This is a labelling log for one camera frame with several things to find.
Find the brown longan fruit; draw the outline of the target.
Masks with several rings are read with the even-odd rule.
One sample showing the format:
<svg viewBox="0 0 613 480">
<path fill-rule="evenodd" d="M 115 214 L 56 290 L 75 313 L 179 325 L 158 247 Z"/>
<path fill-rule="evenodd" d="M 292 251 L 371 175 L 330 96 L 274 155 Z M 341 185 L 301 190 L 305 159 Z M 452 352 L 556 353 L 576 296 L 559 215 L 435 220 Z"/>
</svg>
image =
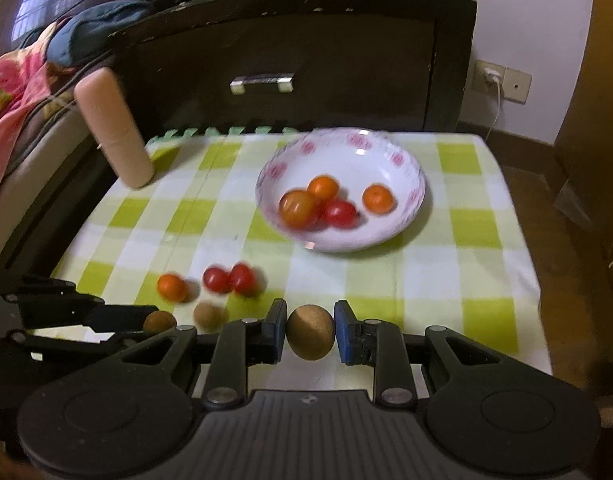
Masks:
<svg viewBox="0 0 613 480">
<path fill-rule="evenodd" d="M 216 333 L 226 322 L 228 315 L 223 306 L 210 301 L 200 301 L 192 312 L 194 322 L 204 333 Z"/>
<path fill-rule="evenodd" d="M 174 315 L 166 311 L 154 311 L 147 315 L 143 324 L 146 334 L 160 334 L 177 326 Z"/>
<path fill-rule="evenodd" d="M 335 341 L 335 324 L 331 314 L 316 304 L 303 304 L 288 318 L 287 339 L 292 351 L 301 359 L 323 359 Z"/>
</svg>

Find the pink floral blanket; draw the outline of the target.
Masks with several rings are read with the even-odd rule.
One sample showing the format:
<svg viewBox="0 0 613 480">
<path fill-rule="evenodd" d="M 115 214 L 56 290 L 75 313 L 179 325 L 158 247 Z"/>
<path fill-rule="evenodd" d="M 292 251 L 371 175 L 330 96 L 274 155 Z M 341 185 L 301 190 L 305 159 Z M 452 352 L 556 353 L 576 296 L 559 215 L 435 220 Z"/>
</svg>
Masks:
<svg viewBox="0 0 613 480">
<path fill-rule="evenodd" d="M 0 56 L 0 184 L 26 116 L 73 72 L 47 59 L 50 40 L 63 24 L 53 22 L 29 47 Z"/>
</svg>

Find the green foam mat edge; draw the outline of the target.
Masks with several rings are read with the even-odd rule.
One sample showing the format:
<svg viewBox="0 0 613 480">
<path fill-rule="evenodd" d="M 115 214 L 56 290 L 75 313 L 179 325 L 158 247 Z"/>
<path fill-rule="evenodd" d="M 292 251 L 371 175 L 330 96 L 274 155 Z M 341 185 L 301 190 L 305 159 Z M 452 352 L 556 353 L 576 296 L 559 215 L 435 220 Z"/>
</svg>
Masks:
<svg viewBox="0 0 613 480">
<path fill-rule="evenodd" d="M 147 146 L 171 142 L 177 139 L 191 139 L 196 136 L 242 136 L 243 134 L 292 134 L 298 133 L 299 130 L 287 126 L 227 126 L 224 128 L 218 127 L 188 127 L 180 129 L 169 129 L 161 136 L 154 136 L 146 143 Z"/>
</svg>

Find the grey mattress edge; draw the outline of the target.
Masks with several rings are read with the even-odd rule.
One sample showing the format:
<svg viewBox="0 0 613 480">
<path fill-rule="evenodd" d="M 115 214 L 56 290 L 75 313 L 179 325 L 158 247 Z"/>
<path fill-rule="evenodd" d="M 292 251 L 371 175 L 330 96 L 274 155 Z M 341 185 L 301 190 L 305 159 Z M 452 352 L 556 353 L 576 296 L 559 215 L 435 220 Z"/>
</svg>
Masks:
<svg viewBox="0 0 613 480">
<path fill-rule="evenodd" d="M 94 148 L 77 110 L 58 112 L 44 124 L 34 113 L 29 128 L 36 136 L 16 155 L 0 185 L 0 262 L 12 256 L 60 185 Z"/>
</svg>

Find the green checkered tablecloth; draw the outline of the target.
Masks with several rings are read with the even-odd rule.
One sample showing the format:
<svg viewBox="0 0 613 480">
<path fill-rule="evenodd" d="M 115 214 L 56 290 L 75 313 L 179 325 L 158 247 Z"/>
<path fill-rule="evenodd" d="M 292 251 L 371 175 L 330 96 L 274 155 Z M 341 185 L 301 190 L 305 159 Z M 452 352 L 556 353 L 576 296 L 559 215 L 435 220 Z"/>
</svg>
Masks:
<svg viewBox="0 0 613 480">
<path fill-rule="evenodd" d="M 137 191 L 113 184 L 54 275 L 110 304 L 161 306 L 163 273 L 187 278 L 192 298 L 207 301 L 204 270 L 245 262 L 263 290 L 215 297 L 233 320 L 259 318 L 276 298 L 325 309 L 344 299 L 359 318 L 412 334 L 444 325 L 549 372 L 541 290 L 493 154 L 469 134 L 400 133 L 396 141 L 418 158 L 428 188 L 413 224 L 383 245 L 320 254 L 267 226 L 254 188 L 284 136 L 168 136 L 150 148 L 154 180 Z"/>
</svg>

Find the red cherry tomato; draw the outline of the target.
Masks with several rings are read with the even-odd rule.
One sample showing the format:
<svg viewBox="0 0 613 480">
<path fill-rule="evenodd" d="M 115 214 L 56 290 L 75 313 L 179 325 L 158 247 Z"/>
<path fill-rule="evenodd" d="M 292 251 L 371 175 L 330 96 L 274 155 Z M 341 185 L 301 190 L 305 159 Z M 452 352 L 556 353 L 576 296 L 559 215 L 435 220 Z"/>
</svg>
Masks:
<svg viewBox="0 0 613 480">
<path fill-rule="evenodd" d="M 358 217 L 356 207 L 347 200 L 331 200 L 323 210 L 323 220 L 337 229 L 353 229 Z"/>
<path fill-rule="evenodd" d="M 229 272 L 230 289 L 244 297 L 254 296 L 258 292 L 256 274 L 247 263 L 238 262 Z"/>
<path fill-rule="evenodd" d="M 229 273 L 221 266 L 209 266 L 202 274 L 202 283 L 210 292 L 225 295 L 230 292 Z"/>
</svg>

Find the wall power socket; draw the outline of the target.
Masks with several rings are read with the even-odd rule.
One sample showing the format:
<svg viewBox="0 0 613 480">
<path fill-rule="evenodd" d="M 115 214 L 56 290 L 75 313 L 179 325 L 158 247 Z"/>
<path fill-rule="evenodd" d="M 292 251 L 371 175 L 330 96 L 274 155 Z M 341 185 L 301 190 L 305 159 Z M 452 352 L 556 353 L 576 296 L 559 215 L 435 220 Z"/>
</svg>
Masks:
<svg viewBox="0 0 613 480">
<path fill-rule="evenodd" d="M 529 99 L 532 76 L 483 60 L 477 60 L 472 76 L 472 90 L 497 96 L 503 100 L 524 105 Z"/>
</svg>

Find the white floral porcelain bowl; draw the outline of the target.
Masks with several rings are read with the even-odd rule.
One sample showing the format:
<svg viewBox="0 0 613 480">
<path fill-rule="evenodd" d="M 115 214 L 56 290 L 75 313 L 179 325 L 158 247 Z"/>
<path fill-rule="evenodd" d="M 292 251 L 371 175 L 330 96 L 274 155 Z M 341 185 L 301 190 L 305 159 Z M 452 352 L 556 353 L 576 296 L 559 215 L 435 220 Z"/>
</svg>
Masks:
<svg viewBox="0 0 613 480">
<path fill-rule="evenodd" d="M 307 191 L 322 174 L 335 178 L 340 191 L 335 200 L 347 200 L 359 214 L 353 229 L 337 229 L 323 220 L 312 228 L 291 229 L 279 216 L 279 200 L 290 190 Z M 366 188 L 382 184 L 396 200 L 390 214 L 372 214 L 361 200 Z M 315 252 L 357 252 L 391 240 L 418 216 L 427 182 L 420 162 L 393 136 L 358 128 L 323 129 L 298 136 L 282 145 L 265 162 L 256 181 L 256 205 L 278 233 Z"/>
</svg>

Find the small orange tangerine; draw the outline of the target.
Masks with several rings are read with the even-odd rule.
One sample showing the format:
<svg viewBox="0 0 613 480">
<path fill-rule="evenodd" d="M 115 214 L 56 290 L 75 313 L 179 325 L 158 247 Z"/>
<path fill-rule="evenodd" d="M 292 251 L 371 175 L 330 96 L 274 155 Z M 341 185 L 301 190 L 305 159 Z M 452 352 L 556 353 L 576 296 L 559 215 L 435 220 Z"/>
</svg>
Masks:
<svg viewBox="0 0 613 480">
<path fill-rule="evenodd" d="M 364 191 L 361 200 L 372 214 L 390 214 L 396 207 L 396 200 L 391 191 L 382 184 L 372 184 Z"/>
<path fill-rule="evenodd" d="M 316 196 L 324 203 L 334 200 L 340 191 L 340 184 L 335 178 L 322 174 L 308 183 L 307 192 Z"/>
<path fill-rule="evenodd" d="M 189 288 L 184 278 L 176 273 L 161 274 L 157 280 L 159 296 L 173 304 L 185 302 L 189 296 Z"/>
</svg>

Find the dark wooden cabinet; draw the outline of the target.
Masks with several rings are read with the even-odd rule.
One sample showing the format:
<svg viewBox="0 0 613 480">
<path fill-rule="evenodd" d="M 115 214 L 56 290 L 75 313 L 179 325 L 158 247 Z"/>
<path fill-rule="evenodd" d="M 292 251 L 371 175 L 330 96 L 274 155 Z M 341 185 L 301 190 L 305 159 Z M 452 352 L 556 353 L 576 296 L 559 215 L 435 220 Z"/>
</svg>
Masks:
<svg viewBox="0 0 613 480">
<path fill-rule="evenodd" d="M 185 127 L 451 131 L 473 0 L 192 0 L 113 38 L 112 69 L 147 136 Z M 234 96 L 237 76 L 294 75 Z"/>
</svg>

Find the blue cloth bundle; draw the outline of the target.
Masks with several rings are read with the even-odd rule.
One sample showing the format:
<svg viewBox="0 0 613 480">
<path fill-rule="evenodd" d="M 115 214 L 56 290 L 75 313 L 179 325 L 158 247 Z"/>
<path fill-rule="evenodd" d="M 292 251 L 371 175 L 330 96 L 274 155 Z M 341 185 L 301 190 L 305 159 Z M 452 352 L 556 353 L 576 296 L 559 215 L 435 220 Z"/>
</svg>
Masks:
<svg viewBox="0 0 613 480">
<path fill-rule="evenodd" d="M 152 14 L 154 6 L 145 0 L 112 0 L 86 9 L 73 18 L 49 41 L 46 60 L 61 67 L 81 66 L 108 49 L 115 32 Z"/>
</svg>

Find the brown wooden wardrobe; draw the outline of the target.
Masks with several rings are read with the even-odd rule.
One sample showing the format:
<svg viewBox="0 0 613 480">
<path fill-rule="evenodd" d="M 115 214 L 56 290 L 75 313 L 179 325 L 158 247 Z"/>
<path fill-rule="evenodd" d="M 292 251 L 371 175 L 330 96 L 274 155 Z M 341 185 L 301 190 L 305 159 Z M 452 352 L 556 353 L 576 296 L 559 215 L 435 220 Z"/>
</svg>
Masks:
<svg viewBox="0 0 613 480">
<path fill-rule="evenodd" d="M 593 0 L 583 63 L 556 154 L 613 270 L 613 0 Z"/>
</svg>

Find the large red tomato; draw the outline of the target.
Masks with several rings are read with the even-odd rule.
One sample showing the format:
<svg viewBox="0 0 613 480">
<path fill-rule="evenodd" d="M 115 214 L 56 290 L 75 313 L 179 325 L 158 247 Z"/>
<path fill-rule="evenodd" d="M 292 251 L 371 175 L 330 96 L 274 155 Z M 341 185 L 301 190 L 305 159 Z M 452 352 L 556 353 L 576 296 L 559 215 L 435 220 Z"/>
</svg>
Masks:
<svg viewBox="0 0 613 480">
<path fill-rule="evenodd" d="M 282 222 L 291 229 L 305 230 L 319 220 L 323 202 L 315 195 L 296 188 L 279 200 L 278 210 Z"/>
</svg>

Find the pink ribbed cylinder case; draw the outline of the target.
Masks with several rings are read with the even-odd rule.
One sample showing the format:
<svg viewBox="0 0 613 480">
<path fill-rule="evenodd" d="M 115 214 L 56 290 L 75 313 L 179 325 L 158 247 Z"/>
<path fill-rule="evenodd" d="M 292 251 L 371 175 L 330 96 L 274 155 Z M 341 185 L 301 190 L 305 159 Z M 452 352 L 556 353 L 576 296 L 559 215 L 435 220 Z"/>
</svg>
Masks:
<svg viewBox="0 0 613 480">
<path fill-rule="evenodd" d="M 113 71 L 100 67 L 87 74 L 75 85 L 74 97 L 116 177 L 129 188 L 147 185 L 154 163 Z"/>
</svg>

